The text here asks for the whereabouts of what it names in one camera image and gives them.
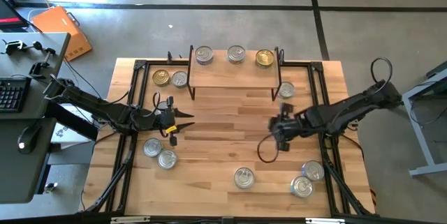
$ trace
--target gray desk leg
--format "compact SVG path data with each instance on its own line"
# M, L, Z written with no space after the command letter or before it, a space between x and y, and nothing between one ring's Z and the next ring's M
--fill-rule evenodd
M402 95L402 101L404 102L406 112L409 115L411 125L413 126L414 132L416 133L416 137L418 138L420 148L422 149L422 152L424 153L425 160L427 161L427 166L425 167L418 167L414 170L410 171L410 176L417 176L422 174L429 174L434 172L443 172L447 171L447 163L442 164L435 164L433 161L432 154L430 153L430 150L427 145L427 140L424 137L424 134L419 126L419 124L413 120L418 118L415 114L413 114L413 117L411 116L411 98L415 96L421 96L423 93L430 90L430 87L434 85L434 82L442 80L447 77L447 69L441 71L440 73L436 74L435 76L431 77L430 79L426 80L424 83L428 83L427 85L420 85L417 87L412 88L408 92L406 92L404 95Z
M447 171L447 163L436 164L436 165L428 165L425 167L418 167L414 170L410 170L410 176L429 174L435 172L444 172Z

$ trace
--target desk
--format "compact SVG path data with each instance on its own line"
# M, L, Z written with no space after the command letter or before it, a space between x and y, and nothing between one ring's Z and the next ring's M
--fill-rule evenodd
M42 43L42 47L50 47L56 51L53 57L48 59L50 66L42 69L42 74L47 78L43 81L48 82L50 74L57 76L64 60L65 51L70 41L69 33L2 33L0 39L6 42L12 40L22 40L27 45L33 45L34 41ZM46 53L40 50L29 49L27 52L16 51L12 55L1 55L0 57L0 76L9 77L14 74L28 75L29 70L37 61L43 61ZM1 113L0 119L37 119L43 116L48 104L48 100L43 99L43 91L46 84L32 80L27 100L21 113Z
M62 59L70 39L68 33L2 33L0 39L5 41L22 40L27 45L32 45L37 40L43 47L51 47L56 51L56 56L50 58L50 66L43 70L43 74L57 75L61 67ZM43 61L45 55L35 49L25 52L15 52L13 55L0 55L0 76L14 74L28 75L29 69L36 61ZM36 192L41 168L44 166L45 157L54 126L55 119L41 121L42 128L38 135L36 148L32 153L24 155L17 151L17 139L22 130L40 119L47 108L48 102L43 99L43 90L46 84L32 80L24 108L21 113L0 114L0 203L24 203L31 201Z
M108 100L118 99L131 83L135 59L117 59L108 94ZM339 61L324 61L325 78L330 102L348 96L342 65ZM174 106L182 112L195 115L192 119L178 119L182 124L195 121L179 134L178 145L169 147L168 140L158 132L140 133L133 162L126 215L151 216L262 216L311 217L329 216L324 181L317 181L314 193L307 199L290 194L291 180L301 174L300 167L309 160L321 161L317 136L296 138L291 151L280 153L277 161L262 163L256 155L258 141L268 133L267 123L279 113L283 100L272 102L270 90L202 88L196 100L189 97L188 89L173 85L157 87L152 74L165 69L171 75L186 66L152 66L144 107L152 110L152 94L161 92L161 98L174 96ZM307 70L281 67L283 82L292 82L296 96L287 100L298 112L312 105ZM140 87L142 75L137 87ZM137 101L139 90L135 91ZM102 130L98 137L110 134ZM357 135L346 133L357 141ZM142 146L149 137L162 140L165 148L174 149L179 157L176 166L163 170L155 158L144 155ZM102 193L112 174L118 136L99 142L95 146L84 189L84 203L90 205ZM273 155L273 142L262 149L265 159ZM347 185L364 207L374 212L369 184L360 150L340 139L339 152ZM243 191L236 187L233 175L239 167L254 171L254 187ZM339 190L335 185L337 206L341 208ZM118 184L115 205L119 201L122 184Z

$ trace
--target clamp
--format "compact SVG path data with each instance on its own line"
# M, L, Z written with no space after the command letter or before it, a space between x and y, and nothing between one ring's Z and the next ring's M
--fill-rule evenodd
M56 54L56 51L53 50L52 48L47 47L44 49L44 51L47 52L45 60L38 61L35 64L33 64L33 66L31 67L31 70L29 71L29 76L32 78L45 79L45 76L43 76L41 74L41 70L42 70L42 68L47 68L48 66L50 66L50 64L48 63L48 60L50 59L50 56Z

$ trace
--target wooden shelf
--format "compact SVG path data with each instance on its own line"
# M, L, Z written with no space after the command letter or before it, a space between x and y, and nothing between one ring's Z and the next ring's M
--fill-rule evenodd
M245 88L275 89L279 86L278 61L275 55L270 68L262 69L255 64L257 50L247 50L241 64L232 64L226 58L226 50L214 50L213 62L203 66L196 61L195 50L191 57L189 85L193 88Z

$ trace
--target black metal frame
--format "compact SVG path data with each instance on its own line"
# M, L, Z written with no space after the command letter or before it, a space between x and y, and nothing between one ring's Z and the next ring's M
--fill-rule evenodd
M329 96L325 83L324 77L324 69L323 64L321 62L299 62L299 61L284 61L284 51L278 51L278 48L275 48L278 57L278 66L279 72L281 71L281 67L301 67L306 68L309 78L309 85L311 89L311 97L312 103L314 105L318 105L318 94L316 91L316 81L314 78L314 74L317 73L318 80L321 86L321 95L323 98L324 104L329 104ZM147 87L147 78L149 75L150 66L188 66L190 68L189 62L185 60L173 61L170 54L168 54L168 60L136 60L133 68L133 75L131 80L131 88L129 91L128 103L132 103L135 97L135 87L138 79L138 73L141 69L144 69L144 76L142 79L141 92L138 99L138 105L143 106L146 87ZM81 211L76 214L65 215L65 216L46 216L46 217L38 217L38 218L23 218L16 219L16 223L60 223L61 221L65 223L109 223L112 218L116 217L124 217L124 210L126 208L127 195L130 186L130 178L132 173L132 164L133 158L135 156L135 148L136 142L138 138L138 134L132 134L131 143L129 145L128 156L123 163L121 163L122 155L124 153L124 146L127 136L121 136L118 143L117 155L115 157L115 164L113 167L112 179L107 188L104 190L103 194L95 203L89 207L86 211ZM371 214L363 208L361 203L356 199L354 194L350 191L349 187L344 183L343 172L341 166L341 160L338 150L338 139L330 138L330 148L332 149L333 160L334 163L329 159L328 155L328 147L326 146L325 136L320 134L318 136L321 158L323 161L323 166L325 173L325 187L328 193L328 203L330 208L330 217L324 218L341 218L346 221L346 223L421 223L418 221L408 221L408 220L399 220L392 218L381 218L376 214ZM117 182L124 175L124 183L122 186L122 194L120 197L120 201L118 207L115 211L112 210L112 204L115 198L115 187ZM335 195L334 188L332 187L332 179L335 180L337 185L339 186L340 193L342 196L342 208L343 212L341 213L337 205L335 203ZM103 204L106 202L105 212L100 213L100 209ZM352 206L356 211L357 215L353 215L349 213L349 207ZM150 216L151 222L163 223L163 222L194 222L202 219L212 220L216 222L221 222L224 224L232 224L232 223L306 223L306 218L257 218L257 217L207 217L207 216Z

